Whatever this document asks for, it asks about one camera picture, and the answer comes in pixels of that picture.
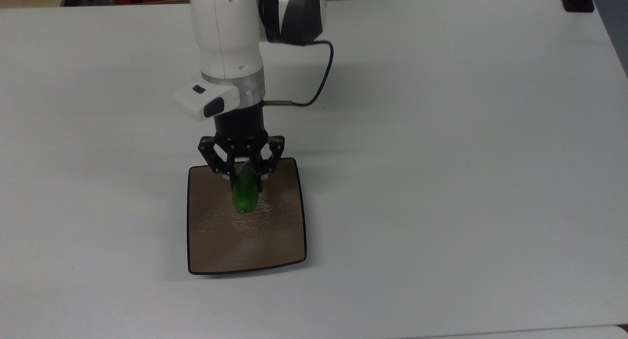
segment button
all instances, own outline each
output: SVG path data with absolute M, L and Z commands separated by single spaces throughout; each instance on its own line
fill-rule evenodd
M 192 90 L 196 91 L 196 92 L 197 92 L 197 93 L 199 93 L 199 94 L 202 94 L 202 93 L 204 93 L 204 92 L 205 92 L 205 89 L 204 89 L 202 86 L 198 86 L 198 85 L 195 85 L 195 86 L 192 88 Z

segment white table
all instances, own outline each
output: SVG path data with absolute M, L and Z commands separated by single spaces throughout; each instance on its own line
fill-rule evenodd
M 628 80 L 597 12 L 338 1 L 321 37 L 320 100 L 265 110 L 299 164 L 307 261 L 193 276 L 186 174 L 214 130 L 171 103 L 198 70 L 189 6 L 0 11 L 0 336 L 628 322 Z M 261 48 L 267 99 L 314 93 L 324 46 Z

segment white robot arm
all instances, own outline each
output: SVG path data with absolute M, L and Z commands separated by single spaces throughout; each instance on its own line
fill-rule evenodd
M 199 151 L 216 173 L 227 176 L 233 186 L 235 158 L 244 157 L 262 178 L 278 164 L 284 138 L 268 136 L 264 129 L 260 40 L 301 46 L 316 43 L 314 39 L 323 31 L 327 0 L 190 3 L 200 73 L 175 93 L 175 104 L 197 120 L 214 118 L 216 136 L 204 136 Z M 266 160 L 260 155 L 265 144 L 273 153 Z M 215 153 L 214 145 L 226 151 L 226 162 Z

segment black cable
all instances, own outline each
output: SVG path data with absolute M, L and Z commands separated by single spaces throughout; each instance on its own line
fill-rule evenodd
M 292 102 L 292 106 L 296 106 L 296 107 L 310 106 L 311 104 L 314 104 L 314 102 L 320 95 L 320 92 L 323 91 L 323 87 L 325 86 L 325 82 L 327 81 L 327 76 L 329 75 L 329 71 L 330 69 L 332 69 L 332 62 L 334 62 L 334 45 L 332 45 L 332 42 L 329 42 L 328 40 L 319 40 L 319 41 L 308 42 L 306 44 L 302 44 L 301 46 L 320 45 L 320 44 L 326 44 L 327 46 L 329 46 L 329 62 L 327 63 L 327 69 L 325 69 L 325 75 L 323 75 L 323 80 L 320 82 L 318 91 L 316 92 L 316 95 L 314 95 L 312 100 L 309 100 L 309 102 L 306 102 L 304 104 L 299 103 L 299 102 Z

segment green cucumber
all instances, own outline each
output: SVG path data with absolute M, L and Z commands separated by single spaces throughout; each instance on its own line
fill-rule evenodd
M 235 178 L 232 201 L 237 212 L 248 214 L 258 205 L 258 176 L 251 161 L 242 165 L 240 173 Z

